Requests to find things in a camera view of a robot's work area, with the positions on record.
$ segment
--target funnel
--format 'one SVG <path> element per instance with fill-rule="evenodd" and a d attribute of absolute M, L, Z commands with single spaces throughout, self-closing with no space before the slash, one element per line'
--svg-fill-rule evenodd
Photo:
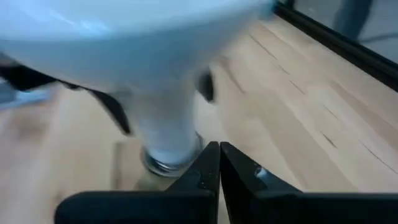
<path fill-rule="evenodd" d="M 200 150 L 198 74 L 272 2 L 3 0 L 0 52 L 113 96 L 142 134 L 147 165 L 176 175 Z"/>

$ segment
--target light wood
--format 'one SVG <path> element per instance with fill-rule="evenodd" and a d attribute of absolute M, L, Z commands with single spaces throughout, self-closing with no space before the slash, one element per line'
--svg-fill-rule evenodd
<path fill-rule="evenodd" d="M 197 95 L 195 105 L 206 141 L 231 142 L 304 191 L 398 192 L 390 88 L 279 18 L 256 23 L 211 68 L 216 104 Z M 0 223 L 51 223 L 82 190 L 166 188 L 142 168 L 140 147 L 84 91 L 2 111 Z"/>

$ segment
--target black stand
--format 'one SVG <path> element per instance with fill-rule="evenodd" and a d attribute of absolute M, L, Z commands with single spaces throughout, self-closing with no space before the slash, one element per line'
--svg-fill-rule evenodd
<path fill-rule="evenodd" d="M 7 80 L 10 86 L 19 91 L 26 91 L 37 88 L 38 86 L 55 82 L 60 82 L 71 90 L 85 89 L 101 103 L 123 134 L 133 134 L 133 130 L 129 126 L 127 116 L 124 113 L 122 106 L 117 100 L 108 94 L 57 80 L 23 65 L 17 65 L 14 67 L 0 66 L 0 77 Z M 214 102 L 215 90 L 213 84 L 213 75 L 211 74 L 210 69 L 203 71 L 196 88 L 199 93 L 207 100 L 207 102 Z"/>
<path fill-rule="evenodd" d="M 64 200 L 55 224 L 217 223 L 221 183 L 240 223 L 397 223 L 398 194 L 307 194 L 228 142 L 211 142 L 165 192 L 83 192 Z"/>

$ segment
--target wooden floor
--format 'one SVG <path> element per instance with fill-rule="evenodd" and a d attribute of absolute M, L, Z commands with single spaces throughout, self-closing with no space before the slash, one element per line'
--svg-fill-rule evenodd
<path fill-rule="evenodd" d="M 196 98 L 207 141 L 231 142 L 304 191 L 398 192 L 396 92 L 278 18 L 252 26 L 212 70 L 216 104 Z M 51 223 L 82 190 L 164 188 L 140 146 L 84 91 L 2 111 L 0 223 Z"/>

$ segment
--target glass panel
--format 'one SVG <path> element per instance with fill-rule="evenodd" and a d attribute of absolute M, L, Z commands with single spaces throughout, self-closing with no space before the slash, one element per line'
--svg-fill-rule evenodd
<path fill-rule="evenodd" d="M 398 63 L 398 1 L 296 0 L 294 8 Z"/>

